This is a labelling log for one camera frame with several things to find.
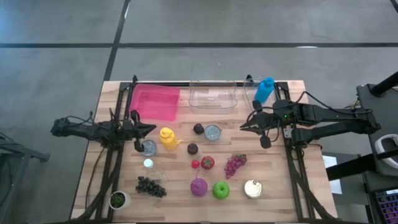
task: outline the yellow bottle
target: yellow bottle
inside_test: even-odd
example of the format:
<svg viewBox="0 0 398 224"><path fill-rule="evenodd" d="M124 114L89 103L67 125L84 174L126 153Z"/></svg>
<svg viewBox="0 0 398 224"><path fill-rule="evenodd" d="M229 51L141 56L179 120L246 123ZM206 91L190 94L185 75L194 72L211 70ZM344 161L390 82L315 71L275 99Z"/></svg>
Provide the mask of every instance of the yellow bottle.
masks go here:
<svg viewBox="0 0 398 224"><path fill-rule="evenodd" d="M170 128L160 130L160 141L167 150L174 150L182 142L182 140L175 140L174 132Z"/></svg>

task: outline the small red fruit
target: small red fruit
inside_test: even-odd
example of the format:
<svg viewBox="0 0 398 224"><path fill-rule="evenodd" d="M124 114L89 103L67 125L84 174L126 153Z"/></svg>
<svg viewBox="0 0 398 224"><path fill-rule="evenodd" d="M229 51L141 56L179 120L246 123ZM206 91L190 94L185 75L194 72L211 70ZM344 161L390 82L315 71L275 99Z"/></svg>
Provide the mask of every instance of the small red fruit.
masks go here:
<svg viewBox="0 0 398 224"><path fill-rule="evenodd" d="M211 169L214 166L214 159L211 156L205 156L202 160L200 165L204 168L204 169Z"/></svg>
<svg viewBox="0 0 398 224"><path fill-rule="evenodd" d="M197 161L196 159L192 160L192 164L191 164L192 168L196 169L199 167L199 165L200 165L199 161Z"/></svg>

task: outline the wooden table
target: wooden table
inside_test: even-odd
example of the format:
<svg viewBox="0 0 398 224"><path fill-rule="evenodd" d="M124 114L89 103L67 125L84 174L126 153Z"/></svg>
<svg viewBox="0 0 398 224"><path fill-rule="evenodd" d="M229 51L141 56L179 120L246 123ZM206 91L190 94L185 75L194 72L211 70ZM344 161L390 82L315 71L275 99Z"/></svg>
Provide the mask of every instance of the wooden table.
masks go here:
<svg viewBox="0 0 398 224"><path fill-rule="evenodd" d="M302 80L288 81L290 96L296 100L305 90ZM114 110L119 90L119 82L104 82L99 98L95 121L109 120L109 109ZM114 214L115 222L281 222L297 221L292 187L282 136L272 143L270 149L260 146L259 136L254 133L239 130L248 115L248 109L243 100L243 89L238 87L238 105L231 114L193 114L189 104L188 87L181 88L180 105L175 121L159 121L142 119L143 123L156 124L146 139L157 143L158 153L153 160L155 166L164 174L160 184L166 188L164 198L150 197L137 194L135 186L137 177L146 175L143 166L143 157L134 149L133 142L126 142L123 163L119 178L119 190L131 194L132 203L128 208L117 210ZM273 95L267 105L274 101ZM308 102L304 96L302 102ZM221 138L217 142L208 142L204 136L197 136L193 125L197 122L207 126L215 124L222 129ZM174 130L177 139L182 139L174 151L166 151L159 141L159 131L163 127ZM271 139L276 137L276 129L270 131ZM199 147L199 153L191 156L187 153L187 145L194 142ZM72 217L76 218L84 211L85 196L88 181L93 170L96 158L102 150L97 142L90 142L76 192ZM90 190L90 200L98 192L104 168L105 154L98 163ZM232 154L246 154L248 162L240 167L235 175L226 180L224 166ZM190 164L192 159L199 156L211 156L215 159L215 166L211 170L201 170L199 177L208 183L208 193L198 198L192 195L190 183L195 178L196 169ZM328 177L323 164L321 150L318 146L308 146L305 149L305 165L307 168L310 188L320 203L333 216L336 208L330 190ZM248 179L260 180L264 193L259 199L248 199L243 192L243 184ZM217 181L227 181L231 193L226 200L218 200L212 196L212 186ZM303 212L306 213L303 193L300 192Z"/></svg>

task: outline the pink plastic bin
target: pink plastic bin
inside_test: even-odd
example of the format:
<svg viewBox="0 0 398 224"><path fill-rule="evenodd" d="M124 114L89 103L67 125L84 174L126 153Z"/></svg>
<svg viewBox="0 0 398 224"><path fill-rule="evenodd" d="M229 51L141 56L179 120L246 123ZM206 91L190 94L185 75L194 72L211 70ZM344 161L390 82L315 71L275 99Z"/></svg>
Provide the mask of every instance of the pink plastic bin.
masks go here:
<svg viewBox="0 0 398 224"><path fill-rule="evenodd" d="M141 118L174 121L179 101L179 87L137 84L132 93L130 111L137 110Z"/></svg>

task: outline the green apple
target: green apple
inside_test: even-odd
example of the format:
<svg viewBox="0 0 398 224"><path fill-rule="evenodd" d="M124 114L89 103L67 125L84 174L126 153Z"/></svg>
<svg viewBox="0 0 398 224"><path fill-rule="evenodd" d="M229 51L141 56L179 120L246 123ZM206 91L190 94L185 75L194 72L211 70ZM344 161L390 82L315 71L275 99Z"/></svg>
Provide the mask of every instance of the green apple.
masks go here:
<svg viewBox="0 0 398 224"><path fill-rule="evenodd" d="M229 196L229 186L227 182L220 181L213 185L213 195L218 199L226 199Z"/></svg>

